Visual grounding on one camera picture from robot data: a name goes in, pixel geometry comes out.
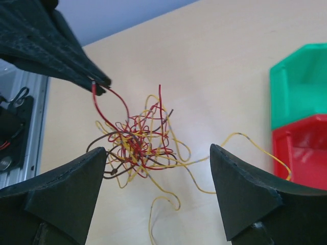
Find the green bin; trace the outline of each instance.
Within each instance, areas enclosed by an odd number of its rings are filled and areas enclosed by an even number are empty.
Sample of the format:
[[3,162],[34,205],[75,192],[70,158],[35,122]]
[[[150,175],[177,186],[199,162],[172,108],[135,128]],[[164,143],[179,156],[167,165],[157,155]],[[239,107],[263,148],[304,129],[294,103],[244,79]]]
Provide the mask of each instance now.
[[327,44],[307,44],[270,69],[271,127],[327,114]]

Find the red wire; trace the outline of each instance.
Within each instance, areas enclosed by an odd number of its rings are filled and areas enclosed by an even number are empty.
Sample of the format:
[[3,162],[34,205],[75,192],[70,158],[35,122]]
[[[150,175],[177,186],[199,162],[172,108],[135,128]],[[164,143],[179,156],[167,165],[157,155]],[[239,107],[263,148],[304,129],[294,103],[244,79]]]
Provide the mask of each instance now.
[[10,145],[10,142],[5,142],[2,145],[0,145],[0,151],[4,150],[5,148],[7,148]]
[[[108,89],[110,92],[112,92],[114,95],[116,95],[124,104],[125,108],[126,108],[126,112],[127,112],[127,120],[126,120],[126,126],[124,127],[120,122],[116,122],[115,124],[112,124],[101,112],[98,102],[97,102],[97,96],[96,96],[96,83],[93,82],[92,84],[92,98],[93,98],[93,102],[95,105],[95,108],[97,110],[97,112],[99,113],[99,115],[102,117],[102,119],[105,120],[105,122],[107,122],[111,127],[113,127],[116,131],[123,131],[123,132],[131,132],[131,133],[136,133],[138,132],[139,135],[144,135],[147,133],[150,133],[150,128],[148,125],[146,125],[146,121],[148,119],[153,119],[153,120],[160,120],[160,125],[161,125],[161,132],[152,132],[152,134],[161,136],[161,140],[162,140],[162,147],[161,150],[163,150],[163,153],[167,156],[169,156],[168,154],[173,153],[172,149],[167,148],[167,146],[169,145],[169,139],[167,135],[164,135],[164,132],[167,131],[167,121],[164,120],[163,116],[162,116],[162,98],[161,98],[161,85],[159,85],[159,102],[155,103],[154,105],[152,105],[150,107],[149,112],[146,115],[136,115],[136,116],[132,116],[130,117],[129,115],[129,110],[128,107],[125,103],[125,101],[123,100],[123,98],[117,94],[116,92],[114,92],[111,89]],[[159,109],[160,112],[160,117],[156,118],[154,117],[155,113],[157,112],[157,110]],[[128,138],[128,144],[130,145],[131,149],[130,149],[130,153],[136,158],[138,159],[141,163],[141,165],[144,168],[147,169],[151,169],[151,170],[161,170],[161,169],[166,169],[164,167],[150,167],[147,166],[147,163],[150,161],[148,158],[151,158],[153,156],[155,156],[155,154],[158,151],[158,148],[154,148],[154,149],[150,149],[150,155],[148,155],[146,158],[144,158],[144,155],[146,155],[148,153],[150,144],[148,142],[146,142],[146,137],[145,136],[137,136],[137,140],[139,142],[139,144],[136,143],[136,141],[133,138],[130,138],[130,135],[124,135],[124,133],[119,133],[117,136],[115,135],[110,135],[108,137],[108,141],[109,142],[115,142],[118,138],[120,138],[121,140],[123,140],[123,137]],[[138,163],[133,162],[132,157],[131,156],[126,156],[127,154],[127,149],[125,149],[124,147],[121,147],[118,151],[117,151],[117,155],[120,156],[121,158],[124,158],[125,161],[127,163],[130,163],[131,165],[134,165],[135,167],[138,166]],[[146,178],[147,176],[143,176],[141,173],[138,173],[139,176],[141,176],[142,178]]]

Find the wooden table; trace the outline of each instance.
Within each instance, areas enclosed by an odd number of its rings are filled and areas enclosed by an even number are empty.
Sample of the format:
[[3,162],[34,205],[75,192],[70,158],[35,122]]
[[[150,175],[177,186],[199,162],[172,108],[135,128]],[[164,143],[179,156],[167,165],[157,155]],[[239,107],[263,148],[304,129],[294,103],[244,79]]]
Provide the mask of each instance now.
[[[306,43],[327,40],[326,9],[322,0],[202,0],[85,50],[113,79],[112,88],[133,115],[162,84],[163,102],[174,109],[173,128],[191,147],[192,159],[208,155],[211,143],[220,144],[234,131],[270,150],[269,68]],[[112,94],[100,97],[99,104],[110,120],[125,119],[122,103]],[[96,119],[89,92],[52,79],[41,172],[82,155],[101,135]],[[271,159],[241,136],[226,148],[272,170]],[[191,170],[203,189],[214,190],[208,161]],[[165,201],[154,206],[157,244],[229,244],[215,195],[199,192],[183,168],[153,176],[182,201],[179,212]],[[116,180],[104,180],[87,244],[150,244],[149,211],[158,195],[149,179],[136,178],[123,190]]]

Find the wire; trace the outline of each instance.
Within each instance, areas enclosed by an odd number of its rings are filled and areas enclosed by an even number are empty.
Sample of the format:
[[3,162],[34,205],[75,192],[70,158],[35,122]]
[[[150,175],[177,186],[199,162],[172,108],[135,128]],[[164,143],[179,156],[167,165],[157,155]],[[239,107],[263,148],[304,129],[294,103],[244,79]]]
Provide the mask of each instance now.
[[30,89],[28,87],[23,87],[21,90],[18,92],[18,94],[13,98],[8,105],[8,110],[10,111],[15,111],[15,104],[16,105],[21,105],[24,102],[24,99],[26,96],[29,94]]
[[[93,102],[96,110],[105,123],[102,125],[101,122],[96,121],[96,126],[103,133],[103,135],[92,141],[87,147],[86,151],[88,152],[92,145],[99,140],[107,139],[107,141],[112,144],[112,148],[108,149],[107,151],[107,164],[110,165],[111,171],[104,172],[104,174],[110,175],[104,175],[104,179],[116,178],[119,187],[124,188],[137,175],[139,175],[142,178],[149,178],[160,191],[172,195],[177,200],[177,204],[174,204],[174,202],[165,196],[159,196],[153,200],[150,208],[148,229],[151,243],[154,245],[155,240],[151,231],[151,217],[155,202],[159,199],[164,199],[173,206],[175,211],[178,211],[181,207],[181,201],[175,193],[164,190],[150,175],[150,171],[184,167],[199,191],[207,194],[216,194],[214,191],[206,191],[200,188],[194,175],[188,168],[189,165],[208,160],[209,156],[196,161],[190,161],[192,157],[191,149],[185,143],[176,138],[171,126],[170,117],[173,110],[171,110],[168,114],[162,103],[161,85],[159,85],[158,97],[155,95],[149,95],[145,101],[144,111],[136,116],[130,116],[128,107],[120,95],[111,89],[108,90],[115,94],[123,102],[127,111],[127,119],[124,123],[112,123],[103,115],[96,99],[96,84],[93,82]],[[149,106],[150,99],[154,99],[155,102]],[[155,130],[153,130],[156,123],[159,125]],[[234,135],[242,135],[246,137],[256,148],[282,164],[289,173],[287,180],[291,179],[291,170],[283,162],[269,154],[267,151],[263,150],[245,134],[230,134],[221,144],[221,147],[224,147]],[[186,157],[182,156],[180,146],[183,146],[186,149],[186,152],[188,153]],[[118,170],[121,167],[123,167],[124,170],[119,172]],[[124,173],[127,174],[128,178],[126,183],[121,185],[118,177]]]
[[6,149],[10,145],[10,142],[6,141],[2,145],[0,145],[0,151]]

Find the plastic storage bin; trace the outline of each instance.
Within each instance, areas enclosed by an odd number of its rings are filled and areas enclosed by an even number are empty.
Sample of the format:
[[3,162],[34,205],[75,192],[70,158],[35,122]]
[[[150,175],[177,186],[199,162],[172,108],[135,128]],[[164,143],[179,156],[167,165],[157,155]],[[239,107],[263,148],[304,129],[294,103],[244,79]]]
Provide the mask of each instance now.
[[[327,190],[327,114],[314,115],[272,133],[273,153],[292,170],[292,182]],[[274,174],[288,172],[277,161]]]
[[327,114],[327,44],[307,44],[270,70],[271,127]]

